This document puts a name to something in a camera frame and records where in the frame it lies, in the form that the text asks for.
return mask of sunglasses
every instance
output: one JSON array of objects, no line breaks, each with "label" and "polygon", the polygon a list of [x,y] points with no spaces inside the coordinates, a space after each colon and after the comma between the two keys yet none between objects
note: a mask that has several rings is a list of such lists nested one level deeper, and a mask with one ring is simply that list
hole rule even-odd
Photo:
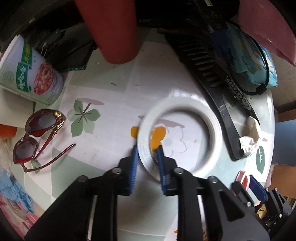
[{"label": "sunglasses", "polygon": [[[31,160],[36,160],[46,146],[50,143],[52,138],[58,133],[58,131],[64,126],[64,122],[66,117],[59,112],[58,110],[49,110],[42,109],[35,112],[33,115],[29,117],[25,125],[26,134],[23,138],[21,138],[13,148],[13,162],[15,164],[20,164],[24,170],[24,172],[33,172],[45,168],[59,159],[62,155],[64,155],[67,151],[69,151],[72,147],[76,146],[76,144],[72,144],[68,146],[65,150],[63,150],[59,155],[57,155],[53,160],[46,163],[43,166],[27,169],[25,167],[25,163]],[[35,137],[42,136],[45,132],[52,130],[49,137],[45,141],[42,148],[37,153],[39,143],[30,135]]]}]

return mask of food can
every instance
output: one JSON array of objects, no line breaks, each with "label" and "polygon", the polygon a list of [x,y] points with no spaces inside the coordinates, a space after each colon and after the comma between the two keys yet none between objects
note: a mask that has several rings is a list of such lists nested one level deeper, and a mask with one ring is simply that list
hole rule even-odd
[{"label": "food can", "polygon": [[18,35],[0,60],[0,85],[24,98],[51,105],[63,89],[64,78]]}]

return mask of sunglasses lens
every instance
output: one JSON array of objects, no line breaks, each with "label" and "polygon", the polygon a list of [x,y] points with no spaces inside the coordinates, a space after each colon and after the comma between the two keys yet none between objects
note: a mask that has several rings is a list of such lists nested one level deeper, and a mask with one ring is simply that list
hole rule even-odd
[{"label": "sunglasses lens", "polygon": [[53,113],[38,115],[29,122],[26,131],[28,133],[33,133],[35,131],[44,130],[51,127],[55,122],[56,118]]},{"label": "sunglasses lens", "polygon": [[19,145],[15,150],[15,159],[24,159],[31,157],[37,146],[37,141],[27,140]]}]

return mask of white tape roll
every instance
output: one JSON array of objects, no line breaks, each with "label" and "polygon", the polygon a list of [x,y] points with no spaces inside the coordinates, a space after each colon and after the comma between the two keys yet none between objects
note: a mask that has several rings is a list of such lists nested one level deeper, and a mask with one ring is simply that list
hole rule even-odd
[{"label": "white tape roll", "polygon": [[137,137],[137,145],[141,162],[146,170],[156,179],[160,180],[158,167],[153,161],[150,150],[151,131],[156,121],[167,112],[190,111],[198,114],[206,123],[210,133],[210,146],[206,159],[201,166],[193,171],[196,177],[207,178],[220,157],[222,148],[222,131],[214,112],[203,103],[190,97],[169,97],[158,102],[151,108],[143,119]]}]

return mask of red sunglasses frame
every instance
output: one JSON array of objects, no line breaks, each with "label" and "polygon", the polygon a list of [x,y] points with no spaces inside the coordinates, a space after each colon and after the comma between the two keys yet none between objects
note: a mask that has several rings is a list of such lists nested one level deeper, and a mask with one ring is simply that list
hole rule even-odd
[{"label": "red sunglasses frame", "polygon": [[[45,129],[41,129],[41,130],[38,130],[38,131],[28,131],[28,126],[30,124],[30,122],[38,117],[38,116],[43,116],[43,115],[47,115],[47,114],[53,114],[53,116],[56,118],[56,122],[48,127],[48,128],[45,128]],[[69,151],[72,147],[76,146],[76,144],[72,144],[70,146],[68,146],[65,150],[63,150],[59,155],[57,155],[54,159],[52,159],[50,162],[44,164],[43,166],[40,166],[40,167],[37,167],[37,168],[33,168],[33,169],[27,169],[25,167],[25,163],[28,162],[28,161],[31,161],[31,160],[36,160],[40,154],[43,152],[43,150],[47,147],[47,145],[50,143],[50,141],[52,140],[52,138],[58,133],[58,131],[64,126],[64,122],[66,120],[66,117],[61,113],[59,112],[58,110],[50,110],[50,109],[42,109],[42,110],[39,110],[37,112],[35,112],[34,114],[32,114],[29,119],[27,120],[26,122],[26,125],[25,125],[25,131],[26,131],[26,134],[24,135],[23,138],[21,138],[14,146],[13,148],[13,162],[15,164],[20,164],[24,170],[24,172],[33,172],[33,171],[37,171],[37,170],[40,170],[42,168],[45,168],[47,166],[49,166],[50,164],[52,164],[53,162],[55,162],[57,159],[59,159],[62,155],[64,155],[67,151]],[[39,147],[39,143],[32,137],[30,137],[29,135],[32,135],[32,136],[35,136],[35,137],[40,137],[42,136],[45,132],[49,131],[49,130],[52,130],[52,132],[50,133],[49,137],[47,138],[47,140],[45,141],[45,143],[43,144],[42,148],[39,150],[39,152],[37,153],[37,150],[38,150],[38,147]],[[36,145],[35,147],[35,150],[34,150],[34,153],[32,156],[30,157],[27,157],[27,158],[17,158],[17,155],[16,155],[16,149],[21,145],[23,144],[24,142],[26,141],[29,141],[32,145]]]}]

